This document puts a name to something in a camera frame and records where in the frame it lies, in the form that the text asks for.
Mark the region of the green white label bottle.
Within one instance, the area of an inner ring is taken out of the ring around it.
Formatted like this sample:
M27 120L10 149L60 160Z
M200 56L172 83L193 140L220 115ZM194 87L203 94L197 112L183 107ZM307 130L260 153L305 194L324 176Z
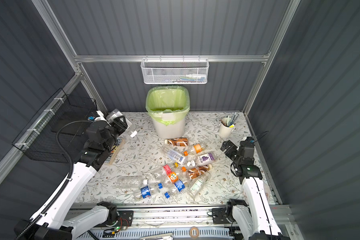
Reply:
M106 120L109 123L111 123L118 117L121 117L121 121L126 123L128 126L125 133L127 133L131 138L134 138L138 133L135 125L128 118L126 118L126 116L123 113L121 113L118 109L109 112L108 115L106 116Z

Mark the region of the green label tall bottle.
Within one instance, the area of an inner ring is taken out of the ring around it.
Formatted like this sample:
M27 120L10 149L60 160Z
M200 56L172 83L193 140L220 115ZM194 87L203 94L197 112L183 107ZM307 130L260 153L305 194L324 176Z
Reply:
M191 182L188 194L195 199L210 178L210 173L204 173L203 175L197 177L193 182Z

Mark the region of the purple grape label bottle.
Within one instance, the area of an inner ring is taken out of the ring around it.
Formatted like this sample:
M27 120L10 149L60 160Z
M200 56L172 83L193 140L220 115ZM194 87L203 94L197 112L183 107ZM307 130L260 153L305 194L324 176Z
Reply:
M188 159L187 166L201 167L201 166L214 164L216 161L217 161L217 157L215 156L215 154L213 152L209 152L198 156L191 156Z

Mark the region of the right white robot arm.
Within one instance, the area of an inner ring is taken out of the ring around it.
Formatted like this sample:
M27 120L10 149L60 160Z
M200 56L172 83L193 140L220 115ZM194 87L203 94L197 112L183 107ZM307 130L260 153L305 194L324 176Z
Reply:
M247 196L246 200L227 202L227 219L238 224L244 240L288 240L272 214L260 168L254 165L255 140L247 137L239 146L227 140L221 151L232 160L231 173L239 179Z

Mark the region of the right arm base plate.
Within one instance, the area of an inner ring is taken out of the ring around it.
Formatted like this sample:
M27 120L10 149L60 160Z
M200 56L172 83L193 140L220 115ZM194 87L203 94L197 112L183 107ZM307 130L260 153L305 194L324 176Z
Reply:
M224 208L213 208L212 218L214 225L220 224L232 224L235 220L232 215L232 209Z

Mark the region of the orange cap clear bottle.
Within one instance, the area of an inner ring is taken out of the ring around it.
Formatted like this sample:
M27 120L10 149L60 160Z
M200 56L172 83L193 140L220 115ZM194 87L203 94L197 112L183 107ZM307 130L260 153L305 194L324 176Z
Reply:
M206 148L206 144L204 144L204 143L199 143L199 144L194 144L194 145L188 146L184 150L184 156L197 155L200 152L202 152L205 148Z

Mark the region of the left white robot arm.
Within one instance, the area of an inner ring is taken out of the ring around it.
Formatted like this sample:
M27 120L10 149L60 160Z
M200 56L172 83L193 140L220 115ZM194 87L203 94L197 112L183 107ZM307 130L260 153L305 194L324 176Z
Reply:
M99 224L117 225L120 218L117 206L109 202L100 202L76 218L65 219L78 194L97 174L110 156L117 138L129 127L124 115L109 119L89 117L84 123L88 124L88 139L76 159L71 157L59 139L61 132L70 124L57 131L56 141L69 163L69 172L29 220L18 222L14 228L17 240L72 240Z

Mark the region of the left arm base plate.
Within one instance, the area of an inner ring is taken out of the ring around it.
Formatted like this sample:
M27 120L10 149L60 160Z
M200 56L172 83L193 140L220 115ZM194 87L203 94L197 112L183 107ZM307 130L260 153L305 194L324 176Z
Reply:
M133 219L134 219L134 211L118 211L118 217L116 220L99 224L96 227L128 228L132 226Z

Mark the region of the blue label bottle front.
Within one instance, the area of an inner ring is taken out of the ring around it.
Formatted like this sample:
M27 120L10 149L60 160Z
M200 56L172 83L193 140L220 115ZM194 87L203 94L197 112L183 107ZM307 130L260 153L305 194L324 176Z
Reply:
M156 183L156 184L149 184L146 186L143 186L141 188L138 188L134 192L134 198L135 200L143 200L146 198L154 197L155 195L159 194L161 192L161 189L163 188L162 183Z

